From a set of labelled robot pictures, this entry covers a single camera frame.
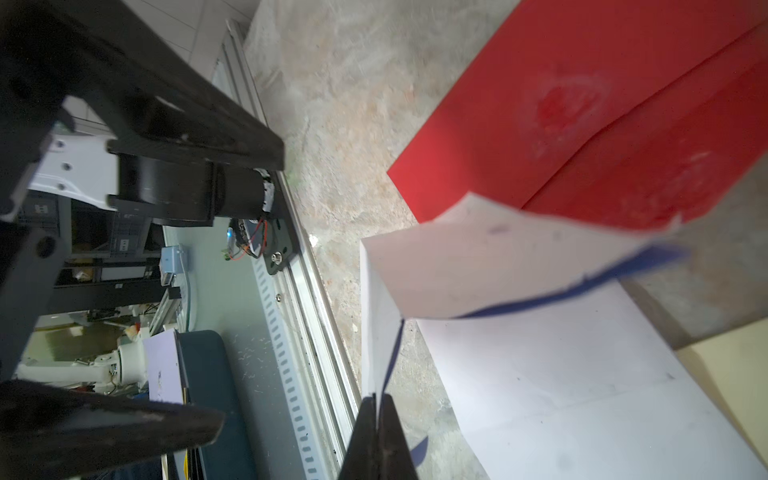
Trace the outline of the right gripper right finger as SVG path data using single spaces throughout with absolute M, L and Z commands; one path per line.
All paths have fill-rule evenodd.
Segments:
M 389 394 L 382 396 L 378 415 L 377 441 L 378 479 L 418 479 L 394 400 Z

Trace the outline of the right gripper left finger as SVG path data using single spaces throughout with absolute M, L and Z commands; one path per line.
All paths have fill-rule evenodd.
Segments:
M 359 407 L 338 480 L 372 480 L 377 472 L 376 397 L 365 397 Z

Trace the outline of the white letter paper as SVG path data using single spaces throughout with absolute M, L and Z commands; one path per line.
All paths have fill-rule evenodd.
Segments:
M 569 300 L 685 257 L 667 232 L 525 213 L 469 193 L 436 219 L 361 239 L 362 387 L 381 396 L 406 320 L 475 320 Z

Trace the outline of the red envelope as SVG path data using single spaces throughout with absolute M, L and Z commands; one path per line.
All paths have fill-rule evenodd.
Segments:
M 421 222 L 474 193 L 656 230 L 766 150 L 765 2 L 524 1 L 388 174 Z

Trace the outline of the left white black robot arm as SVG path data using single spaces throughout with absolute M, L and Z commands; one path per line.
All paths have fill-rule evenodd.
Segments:
M 67 479 L 205 446 L 222 412 L 15 377 L 53 293 L 62 241 L 15 222 L 67 97 L 106 123 L 120 211 L 203 226 L 235 203 L 237 174 L 284 166 L 282 140 L 182 61 L 120 1 L 1 5 L 1 475 Z

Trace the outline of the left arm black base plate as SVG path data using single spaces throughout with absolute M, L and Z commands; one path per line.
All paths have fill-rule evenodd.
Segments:
M 267 221 L 267 244 L 263 255 L 269 275 L 283 271 L 300 252 L 298 232 L 290 218 Z

